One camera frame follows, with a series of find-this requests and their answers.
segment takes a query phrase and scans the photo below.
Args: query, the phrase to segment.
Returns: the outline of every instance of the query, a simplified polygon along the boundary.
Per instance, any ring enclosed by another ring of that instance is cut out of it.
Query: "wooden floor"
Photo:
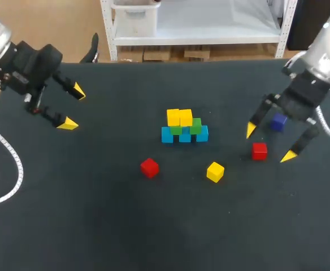
[[[110,62],[100,0],[0,0],[0,21],[12,30],[14,43],[24,40],[35,49],[51,43],[64,62],[78,62],[97,32],[100,62]],[[215,46],[210,60],[272,59],[274,50],[274,45]]]

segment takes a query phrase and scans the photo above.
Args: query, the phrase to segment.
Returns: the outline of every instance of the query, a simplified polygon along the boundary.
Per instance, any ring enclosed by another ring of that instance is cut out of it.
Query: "dark blue cube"
[[[274,115],[274,117],[272,119],[271,128],[274,131],[282,132],[286,121],[287,121],[286,116],[277,113]]]

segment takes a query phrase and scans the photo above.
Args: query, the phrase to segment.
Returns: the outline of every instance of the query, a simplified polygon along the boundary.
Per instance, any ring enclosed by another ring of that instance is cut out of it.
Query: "block stack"
[[[161,128],[162,143],[173,143],[174,136],[179,136],[181,143],[190,143],[192,135],[196,136],[196,142],[208,141],[208,126],[202,125],[200,118],[193,118],[191,109],[168,109],[167,125]]]

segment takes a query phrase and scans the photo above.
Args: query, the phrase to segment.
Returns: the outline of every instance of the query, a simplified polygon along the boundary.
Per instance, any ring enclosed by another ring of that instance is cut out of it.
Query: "blue cube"
[[[183,127],[183,134],[190,134],[190,127]]]
[[[197,142],[207,142],[209,138],[208,126],[201,126],[201,134],[197,134]]]
[[[174,136],[170,133],[170,127],[161,127],[161,142],[174,143]]]
[[[282,114],[275,114],[271,121],[271,128],[274,131],[282,132],[284,129],[285,122],[287,121],[287,117]]]
[[[183,127],[183,133],[179,135],[180,143],[191,143],[192,135],[190,134],[190,127]]]

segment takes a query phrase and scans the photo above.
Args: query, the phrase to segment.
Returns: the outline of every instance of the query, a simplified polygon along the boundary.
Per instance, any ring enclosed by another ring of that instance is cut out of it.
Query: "toy block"
[[[141,172],[147,178],[153,178],[156,174],[159,173],[159,165],[153,159],[147,158],[144,162],[140,165]]]
[[[253,143],[253,149],[251,151],[251,157],[255,161],[264,161],[267,159],[267,144],[265,143]]]
[[[183,134],[190,134],[190,127],[183,127]]]
[[[219,182],[219,180],[222,178],[223,175],[224,175],[224,167],[222,167],[216,162],[213,162],[206,171],[206,177],[212,180],[213,182]]]
[[[276,113],[271,121],[271,128],[274,131],[282,132],[286,121],[287,121],[286,116]]]
[[[167,114],[167,126],[180,126],[180,110],[168,109]]]
[[[180,126],[193,126],[193,114],[191,109],[180,110]]]
[[[170,133],[173,136],[179,136],[183,133],[183,127],[181,127],[181,126],[171,126],[170,127]]]
[[[199,117],[193,119],[193,126],[190,127],[190,134],[201,134],[201,119]]]
[[[208,126],[201,126],[201,134],[197,134],[197,142],[207,142],[209,138]]]
[[[192,135],[190,134],[190,127],[183,127],[183,134],[179,136],[180,143],[191,143]]]
[[[174,143],[174,136],[170,133],[170,127],[161,127],[161,142]]]

